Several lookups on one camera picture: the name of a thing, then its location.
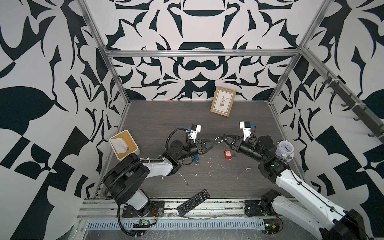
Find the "red padlock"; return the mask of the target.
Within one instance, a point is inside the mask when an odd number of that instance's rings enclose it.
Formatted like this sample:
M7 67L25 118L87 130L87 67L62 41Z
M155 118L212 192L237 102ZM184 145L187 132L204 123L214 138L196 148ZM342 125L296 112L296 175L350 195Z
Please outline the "red padlock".
M224 146L224 154L225 154L225 158L228 160L233 158L232 150L227 145Z

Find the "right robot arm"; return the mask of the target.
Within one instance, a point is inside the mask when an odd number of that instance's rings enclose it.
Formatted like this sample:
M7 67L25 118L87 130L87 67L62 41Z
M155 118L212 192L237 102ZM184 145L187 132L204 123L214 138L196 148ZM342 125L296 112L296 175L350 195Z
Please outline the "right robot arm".
M261 174L290 193L298 206L275 190L262 196L267 209L296 223L318 240L368 240L363 217L355 210L345 210L305 183L290 168L284 155L276 155L281 145L270 136L250 143L241 136L222 135L220 139L233 151L259 162Z

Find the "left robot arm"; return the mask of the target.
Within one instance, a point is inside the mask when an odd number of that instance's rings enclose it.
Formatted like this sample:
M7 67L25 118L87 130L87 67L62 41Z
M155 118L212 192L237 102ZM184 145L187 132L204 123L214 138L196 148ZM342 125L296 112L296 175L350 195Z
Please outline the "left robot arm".
M185 143L177 140L171 141L172 136L179 131L185 132ZM146 179L171 176L181 168L183 160L204 155L221 142L220 138L197 139L200 131L199 125L193 125L188 129L177 128L167 137L165 151L159 157L145 159L131 153L104 175L102 179L105 187L104 198L112 197L119 210L122 207L131 207L135 217L153 216L152 222L146 224L138 222L130 231L124 227L121 213L117 212L118 224L124 234L130 237L140 237L145 234L146 229L157 223L158 209L152 208L152 201L141 189L141 185Z

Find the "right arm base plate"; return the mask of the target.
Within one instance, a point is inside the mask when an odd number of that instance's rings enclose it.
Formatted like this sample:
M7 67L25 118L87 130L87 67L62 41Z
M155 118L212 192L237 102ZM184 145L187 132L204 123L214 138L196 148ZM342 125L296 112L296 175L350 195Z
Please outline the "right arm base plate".
M247 217L267 216L270 210L266 201L245 200L245 215Z

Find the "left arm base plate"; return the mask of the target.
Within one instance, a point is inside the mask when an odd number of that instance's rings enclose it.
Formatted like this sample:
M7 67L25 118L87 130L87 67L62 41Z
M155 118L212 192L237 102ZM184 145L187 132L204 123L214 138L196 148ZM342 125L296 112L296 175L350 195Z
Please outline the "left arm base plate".
M136 210L131 205L124 206L123 218L152 218L163 217L165 209L165 201L149 201L142 209Z

